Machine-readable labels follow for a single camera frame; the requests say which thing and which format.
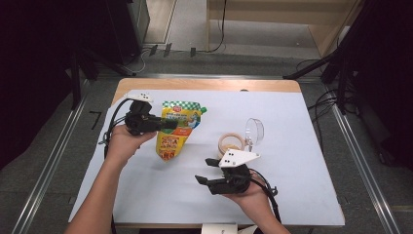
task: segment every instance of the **hand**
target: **hand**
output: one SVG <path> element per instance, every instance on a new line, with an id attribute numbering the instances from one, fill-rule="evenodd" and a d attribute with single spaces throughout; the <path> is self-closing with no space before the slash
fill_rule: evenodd
<path id="1" fill-rule="evenodd" d="M 252 174 L 252 178 L 260 182 L 262 185 L 265 186 L 264 181 L 258 174 L 254 171 L 250 171 Z M 238 194 L 223 194 L 224 197 L 227 197 L 237 203 L 245 213 L 250 210 L 257 209 L 257 206 L 261 207 L 261 209 L 271 210 L 268 197 L 265 192 L 262 190 L 260 186 L 251 182 L 249 184 L 249 188 L 244 193 Z"/>
<path id="2" fill-rule="evenodd" d="M 254 171 L 250 171 L 252 178 L 265 186 L 263 179 Z M 223 196 L 237 203 L 243 212 L 261 229 L 265 234 L 289 233 L 276 219 L 270 206 L 267 195 L 257 184 L 250 182 L 249 188 L 244 193 L 223 194 Z"/>
<path id="3" fill-rule="evenodd" d="M 116 126 L 112 131 L 107 152 L 106 161 L 115 162 L 116 165 L 124 167 L 130 157 L 140 148 L 140 145 L 153 138 L 154 133 L 145 133 L 140 136 L 132 136 L 126 125 Z"/>

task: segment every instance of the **white tabletop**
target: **white tabletop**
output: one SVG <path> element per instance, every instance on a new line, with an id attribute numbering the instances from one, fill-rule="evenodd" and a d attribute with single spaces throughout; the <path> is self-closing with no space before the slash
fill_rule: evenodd
<path id="1" fill-rule="evenodd" d="M 345 219 L 325 165 L 305 102 L 300 93 L 143 90 L 155 100 L 151 114 L 161 115 L 164 100 L 196 101 L 207 108 L 201 124 L 180 154 L 164 162 L 155 152 L 156 138 L 137 151 L 121 174 L 115 202 L 117 223 L 139 224 L 252 224 L 227 198 L 211 195 L 195 175 L 220 178 L 220 169 L 207 166 L 216 158 L 218 139 L 244 134 L 248 118 L 262 121 L 265 136 L 252 151 L 261 158 L 248 163 L 275 185 L 282 224 L 343 226 Z M 101 136 L 117 101 L 106 116 Z M 131 102 L 121 108 L 125 116 Z M 88 194 L 103 162 L 103 145 L 96 145 L 69 221 Z"/>

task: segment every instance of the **snack bag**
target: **snack bag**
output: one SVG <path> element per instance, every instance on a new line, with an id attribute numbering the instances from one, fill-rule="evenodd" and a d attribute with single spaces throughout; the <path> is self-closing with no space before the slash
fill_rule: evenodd
<path id="1" fill-rule="evenodd" d="M 162 129 L 158 132 L 156 152 L 164 160 L 179 154 L 192 131 L 201 123 L 201 115 L 207 109 L 193 101 L 164 101 L 162 118 L 178 121 L 175 130 Z"/>

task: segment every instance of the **table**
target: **table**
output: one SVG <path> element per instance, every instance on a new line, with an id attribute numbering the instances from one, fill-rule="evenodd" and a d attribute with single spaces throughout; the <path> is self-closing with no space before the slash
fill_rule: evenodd
<path id="1" fill-rule="evenodd" d="M 129 90 L 153 98 L 151 113 L 160 115 L 164 100 L 198 101 L 208 112 L 190 135 L 181 153 L 164 162 L 155 152 L 156 140 L 146 142 L 124 168 L 115 201 L 118 226 L 201 227 L 202 223 L 250 225 L 241 209 L 228 199 L 211 195 L 195 175 L 219 178 L 219 169 L 205 158 L 217 155 L 218 138 L 243 133 L 247 117 L 260 119 L 265 136 L 253 148 L 262 157 L 247 165 L 263 174 L 279 190 L 276 200 L 284 225 L 343 226 L 328 169 L 298 83 L 285 80 L 123 79 L 114 96 L 108 119 Z M 120 109 L 126 112 L 129 106 Z M 97 145 L 69 220 L 85 199 L 103 162 Z"/>
<path id="2" fill-rule="evenodd" d="M 308 24 L 321 57 L 327 56 L 346 25 L 351 25 L 361 0 L 228 0 L 225 20 Z M 222 20 L 224 0 L 206 1 L 206 50 L 209 21 Z"/>

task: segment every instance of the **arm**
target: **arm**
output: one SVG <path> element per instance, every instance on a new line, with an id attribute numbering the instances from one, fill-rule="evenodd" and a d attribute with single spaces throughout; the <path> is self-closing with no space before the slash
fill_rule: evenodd
<path id="1" fill-rule="evenodd" d="M 140 145 L 156 133 L 132 136 L 126 126 L 112 132 L 109 150 L 91 191 L 69 223 L 65 233 L 109 233 L 112 212 L 122 168 Z"/>
<path id="2" fill-rule="evenodd" d="M 252 177 L 264 184 L 257 174 L 252 174 Z M 225 194 L 224 196 L 237 203 L 263 233 L 289 233 L 274 216 L 267 195 L 257 184 L 252 182 L 247 191 L 242 194 Z"/>

